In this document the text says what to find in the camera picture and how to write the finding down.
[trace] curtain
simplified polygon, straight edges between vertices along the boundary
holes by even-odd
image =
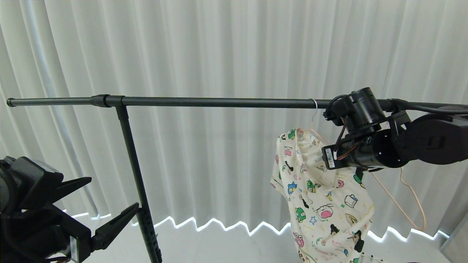
[[[379,98],[468,103],[467,1],[2,1],[0,25],[0,154],[43,160],[66,180],[92,177],[57,204],[72,214],[116,215],[138,201],[115,110],[8,108],[7,98],[331,99],[371,87]],[[314,110],[128,111],[154,223],[289,222],[269,184],[276,138],[310,127]],[[314,126],[329,142],[339,134],[320,114]],[[427,234],[449,234],[467,212],[467,167],[405,166]],[[399,170],[377,176],[421,225]],[[364,183],[372,231],[407,236],[411,224],[374,178]]]

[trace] clothing rack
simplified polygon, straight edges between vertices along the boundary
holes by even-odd
[[[283,109],[325,109],[331,100],[314,99],[248,99],[248,98],[187,98],[187,97],[126,97],[121,95],[95,95],[76,98],[34,98],[7,99],[9,107],[53,106],[53,105],[93,105],[104,108],[115,107],[125,140],[133,177],[141,207],[137,219],[151,263],[161,263],[161,251],[154,233],[154,223],[149,210],[148,198],[141,176],[137,151],[133,142],[128,120],[127,106],[169,106],[169,107],[226,107],[226,108],[283,108]],[[394,110],[390,100],[378,100],[382,110]],[[413,105],[439,108],[454,104],[411,102]]]

